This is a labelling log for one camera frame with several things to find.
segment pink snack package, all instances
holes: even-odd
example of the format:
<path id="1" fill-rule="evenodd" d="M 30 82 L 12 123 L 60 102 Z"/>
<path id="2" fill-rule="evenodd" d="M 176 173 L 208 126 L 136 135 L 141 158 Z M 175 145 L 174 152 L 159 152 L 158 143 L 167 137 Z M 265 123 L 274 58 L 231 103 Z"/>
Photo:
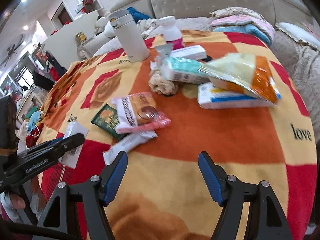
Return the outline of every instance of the pink snack package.
<path id="1" fill-rule="evenodd" d="M 122 98 L 113 98 L 117 108 L 119 124 L 116 132 L 131 133 L 151 131 L 166 127 L 171 121 L 157 110 L 156 102 L 149 92 L 135 93 Z"/>

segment ceiling fan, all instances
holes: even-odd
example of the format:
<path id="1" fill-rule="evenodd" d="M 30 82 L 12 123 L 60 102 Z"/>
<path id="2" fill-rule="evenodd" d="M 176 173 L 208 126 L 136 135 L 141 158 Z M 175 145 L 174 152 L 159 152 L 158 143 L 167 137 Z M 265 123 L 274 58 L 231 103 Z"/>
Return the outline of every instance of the ceiling fan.
<path id="1" fill-rule="evenodd" d="M 3 64 L 4 67 L 7 65 L 8 61 L 11 59 L 13 54 L 17 54 L 15 51 L 16 49 L 23 43 L 23 35 L 21 35 L 20 41 L 18 42 L 18 44 L 12 44 L 8 49 L 8 56 L 0 63 L 0 66 L 2 66 Z"/>

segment metal screw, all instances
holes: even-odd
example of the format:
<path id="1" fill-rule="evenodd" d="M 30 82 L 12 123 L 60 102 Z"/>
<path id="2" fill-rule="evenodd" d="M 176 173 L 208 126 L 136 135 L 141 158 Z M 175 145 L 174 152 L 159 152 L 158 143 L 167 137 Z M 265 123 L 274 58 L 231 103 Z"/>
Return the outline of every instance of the metal screw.
<path id="1" fill-rule="evenodd" d="M 60 182 L 58 184 L 58 188 L 64 188 L 66 186 L 66 183 L 65 182 Z"/>
<path id="2" fill-rule="evenodd" d="M 229 175 L 229 176 L 228 176 L 228 180 L 229 180 L 229 181 L 236 181 L 236 179 L 237 179 L 237 178 L 236 178 L 235 175 Z"/>
<path id="3" fill-rule="evenodd" d="M 98 176 L 98 175 L 93 175 L 93 176 L 90 178 L 90 180 L 91 180 L 92 182 L 96 182 L 96 181 L 99 180 L 99 176 Z"/>
<path id="4" fill-rule="evenodd" d="M 269 187 L 269 182 L 267 182 L 266 180 L 261 181 L 261 185 L 263 187 Z"/>

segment orange blanket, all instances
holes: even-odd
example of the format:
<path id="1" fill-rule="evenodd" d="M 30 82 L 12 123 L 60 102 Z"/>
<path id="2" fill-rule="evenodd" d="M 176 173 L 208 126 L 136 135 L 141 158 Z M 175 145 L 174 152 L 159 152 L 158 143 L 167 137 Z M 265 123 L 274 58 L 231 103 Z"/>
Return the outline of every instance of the orange blanket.
<path id="1" fill-rule="evenodd" d="M 156 130 L 158 138 L 130 152 L 129 164 L 116 199 L 105 209 L 117 240 L 210 239 L 221 208 L 212 201 L 197 157 L 207 151 L 228 174 L 250 183 L 270 182 L 295 240 L 302 239 L 311 214 L 316 182 L 316 147 L 311 121 L 291 79 L 267 46 L 252 35 L 184 31 L 187 46 L 200 44 L 212 58 L 228 52 L 265 56 L 281 93 L 275 108 L 202 109 L 197 86 L 182 84 L 177 95 L 154 94 L 171 125 Z M 146 41 L 163 44 L 162 37 Z M 75 62 L 49 93 L 39 141 L 62 136 L 69 122 L 89 129 L 75 170 L 57 164 L 44 172 L 42 189 L 50 197 L 60 181 L 83 182 L 104 166 L 102 151 L 112 137 L 90 123 L 112 97 L 149 91 L 149 64 L 130 63 L 123 50 Z M 84 212 L 78 206 L 82 234 Z M 237 239 L 243 239 L 245 204 Z"/>

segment human hand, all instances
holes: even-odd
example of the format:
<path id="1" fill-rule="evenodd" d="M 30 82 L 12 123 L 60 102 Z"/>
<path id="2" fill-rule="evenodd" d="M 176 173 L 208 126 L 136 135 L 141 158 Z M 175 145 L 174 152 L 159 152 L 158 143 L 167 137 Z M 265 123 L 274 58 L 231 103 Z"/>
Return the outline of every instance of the human hand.
<path id="1" fill-rule="evenodd" d="M 46 199 L 41 191 L 38 177 L 23 184 L 26 195 L 30 201 L 30 207 L 39 220 L 43 209 L 46 205 Z M 16 223 L 22 223 L 22 220 L 17 212 L 17 209 L 24 209 L 26 207 L 25 201 L 14 193 L 3 192 L 0 194 L 1 204 L 6 211 L 8 217 Z"/>

